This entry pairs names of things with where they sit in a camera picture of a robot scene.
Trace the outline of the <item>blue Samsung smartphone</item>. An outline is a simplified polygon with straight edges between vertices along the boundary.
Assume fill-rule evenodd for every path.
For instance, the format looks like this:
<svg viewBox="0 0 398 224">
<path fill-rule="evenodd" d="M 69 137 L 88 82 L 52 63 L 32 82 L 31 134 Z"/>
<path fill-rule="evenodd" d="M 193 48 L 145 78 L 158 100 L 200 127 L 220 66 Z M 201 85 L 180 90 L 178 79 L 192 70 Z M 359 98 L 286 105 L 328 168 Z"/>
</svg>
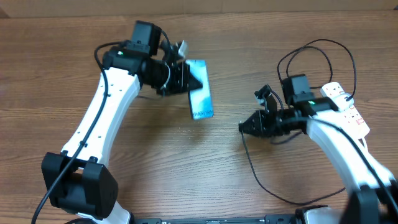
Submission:
<svg viewBox="0 0 398 224">
<path fill-rule="evenodd" d="M 204 60 L 187 60 L 191 74 L 201 82 L 202 88 L 189 93 L 190 111 L 194 120 L 212 118 L 214 115 L 208 70 Z"/>
</svg>

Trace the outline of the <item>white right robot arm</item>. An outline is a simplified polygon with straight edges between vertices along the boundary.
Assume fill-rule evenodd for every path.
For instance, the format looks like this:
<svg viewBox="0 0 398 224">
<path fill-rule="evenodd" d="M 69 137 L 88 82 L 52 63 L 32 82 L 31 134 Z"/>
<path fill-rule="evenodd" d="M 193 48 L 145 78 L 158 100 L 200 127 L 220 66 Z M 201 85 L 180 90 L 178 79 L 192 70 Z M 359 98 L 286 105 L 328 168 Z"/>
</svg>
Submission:
<svg viewBox="0 0 398 224">
<path fill-rule="evenodd" d="M 344 210 L 326 205 L 303 203 L 290 217 L 290 223 L 397 223 L 397 180 L 343 127 L 342 103 L 349 95 L 316 98 L 304 74 L 282 80 L 288 107 L 277 106 L 266 85 L 255 92 L 264 109 L 254 112 L 239 124 L 241 134 L 273 138 L 302 130 L 317 143 L 341 177 L 348 193 Z"/>
</svg>

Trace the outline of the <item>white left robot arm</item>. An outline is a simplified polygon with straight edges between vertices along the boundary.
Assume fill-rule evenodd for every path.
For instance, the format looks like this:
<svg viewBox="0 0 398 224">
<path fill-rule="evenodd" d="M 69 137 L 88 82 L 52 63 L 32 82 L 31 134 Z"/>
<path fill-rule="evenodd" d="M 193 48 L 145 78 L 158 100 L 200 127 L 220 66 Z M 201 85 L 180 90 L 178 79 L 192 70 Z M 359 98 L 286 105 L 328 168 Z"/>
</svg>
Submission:
<svg viewBox="0 0 398 224">
<path fill-rule="evenodd" d="M 157 25 L 137 21 L 129 40 L 100 45 L 94 58 L 101 71 L 96 93 L 70 140 L 48 152 L 41 170 L 43 202 L 75 214 L 78 223 L 134 223 L 118 203 L 118 183 L 110 173 L 114 139 L 131 103 L 144 85 L 158 95 L 190 93 L 203 85 L 186 62 L 188 44 L 171 43 Z"/>
</svg>

